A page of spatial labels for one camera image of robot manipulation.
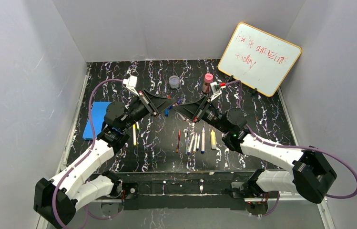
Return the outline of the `yellow capped pen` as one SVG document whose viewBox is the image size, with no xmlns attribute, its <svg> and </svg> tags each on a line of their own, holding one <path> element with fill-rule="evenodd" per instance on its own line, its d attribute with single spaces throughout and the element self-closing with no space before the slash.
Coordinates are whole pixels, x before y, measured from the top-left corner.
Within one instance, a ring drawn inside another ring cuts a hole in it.
<svg viewBox="0 0 357 229">
<path fill-rule="evenodd" d="M 137 146 L 136 124 L 133 125 L 133 145 Z"/>
</svg>

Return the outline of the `blue capped white marker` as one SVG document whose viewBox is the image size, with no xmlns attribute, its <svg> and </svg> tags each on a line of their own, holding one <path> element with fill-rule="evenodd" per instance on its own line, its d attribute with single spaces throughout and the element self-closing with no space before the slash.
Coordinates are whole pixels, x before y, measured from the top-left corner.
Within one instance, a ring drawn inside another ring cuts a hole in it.
<svg viewBox="0 0 357 229">
<path fill-rule="evenodd" d="M 205 128 L 202 128 L 201 133 L 201 154 L 205 153 Z"/>
</svg>

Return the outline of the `orange yellow highlighter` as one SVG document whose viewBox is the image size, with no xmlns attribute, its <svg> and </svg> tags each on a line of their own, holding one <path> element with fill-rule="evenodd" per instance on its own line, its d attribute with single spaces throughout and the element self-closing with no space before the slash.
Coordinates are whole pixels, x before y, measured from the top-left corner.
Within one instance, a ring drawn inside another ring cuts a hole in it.
<svg viewBox="0 0 357 229">
<path fill-rule="evenodd" d="M 210 141 L 211 141 L 211 149 L 212 150 L 216 150 L 217 146 L 216 146 L 216 134 L 214 130 L 210 131 Z"/>
</svg>

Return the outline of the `purple white marker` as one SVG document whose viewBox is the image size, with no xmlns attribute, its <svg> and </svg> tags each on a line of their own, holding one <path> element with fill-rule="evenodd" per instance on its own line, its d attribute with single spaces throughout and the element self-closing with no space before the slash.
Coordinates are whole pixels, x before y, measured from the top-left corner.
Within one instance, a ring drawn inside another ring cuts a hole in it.
<svg viewBox="0 0 357 229">
<path fill-rule="evenodd" d="M 188 148 L 187 148 L 187 154 L 188 154 L 188 155 L 191 153 L 192 148 L 193 148 L 194 136 L 195 136 L 195 134 L 192 133 L 192 134 L 191 134 L 191 137 L 190 137 L 189 145 L 188 145 Z"/>
</svg>

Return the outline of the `checkered black white pen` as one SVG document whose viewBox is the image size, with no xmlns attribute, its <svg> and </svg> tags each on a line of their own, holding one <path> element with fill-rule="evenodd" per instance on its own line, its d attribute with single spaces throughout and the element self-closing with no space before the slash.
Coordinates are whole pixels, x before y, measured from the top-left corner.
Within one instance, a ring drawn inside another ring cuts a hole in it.
<svg viewBox="0 0 357 229">
<path fill-rule="evenodd" d="M 184 147 L 184 149 L 185 149 L 185 151 L 184 151 L 184 153 L 185 153 L 185 155 L 188 155 L 188 144 L 189 144 L 189 142 L 188 142 L 188 131 L 187 130 L 184 130 L 184 140 L 185 140 L 185 147 Z"/>
</svg>

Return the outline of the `blue red marker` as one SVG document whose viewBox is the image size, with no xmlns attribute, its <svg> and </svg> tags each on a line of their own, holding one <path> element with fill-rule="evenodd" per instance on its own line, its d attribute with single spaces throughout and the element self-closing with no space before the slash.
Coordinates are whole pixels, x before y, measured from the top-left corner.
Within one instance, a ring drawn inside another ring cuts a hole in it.
<svg viewBox="0 0 357 229">
<path fill-rule="evenodd" d="M 201 138 L 201 135 L 198 134 L 197 141 L 196 141 L 196 151 L 198 151 L 200 149 L 200 138 Z"/>
</svg>

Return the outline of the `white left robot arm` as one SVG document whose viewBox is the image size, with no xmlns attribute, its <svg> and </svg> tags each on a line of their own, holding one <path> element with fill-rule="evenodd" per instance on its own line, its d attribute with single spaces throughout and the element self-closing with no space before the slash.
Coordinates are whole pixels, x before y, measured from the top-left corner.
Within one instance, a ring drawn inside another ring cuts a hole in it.
<svg viewBox="0 0 357 229">
<path fill-rule="evenodd" d="M 57 229 L 66 228 L 75 213 L 88 203 L 106 195 L 120 195 L 122 181 L 111 172 L 96 179 L 88 178 L 103 163 L 123 148 L 126 130 L 147 115 L 156 116 L 176 102 L 173 98 L 153 95 L 146 90 L 129 104 L 110 102 L 102 128 L 91 146 L 66 169 L 51 179 L 40 179 L 35 186 L 33 209 Z"/>
</svg>

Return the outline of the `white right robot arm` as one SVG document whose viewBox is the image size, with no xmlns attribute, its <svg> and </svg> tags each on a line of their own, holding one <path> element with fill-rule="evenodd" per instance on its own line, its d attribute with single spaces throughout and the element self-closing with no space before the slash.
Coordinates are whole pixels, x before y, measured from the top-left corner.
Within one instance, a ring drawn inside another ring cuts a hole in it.
<svg viewBox="0 0 357 229">
<path fill-rule="evenodd" d="M 280 171 L 255 171 L 247 181 L 247 188 L 254 195 L 271 191 L 291 192 L 318 204 L 337 178 L 335 170 L 318 149 L 284 146 L 256 135 L 247 125 L 240 108 L 221 113 L 204 96 L 196 102 L 177 105 L 174 110 L 194 123 L 203 120 L 222 132 L 222 141 L 229 150 L 260 158 L 281 168 Z"/>
</svg>

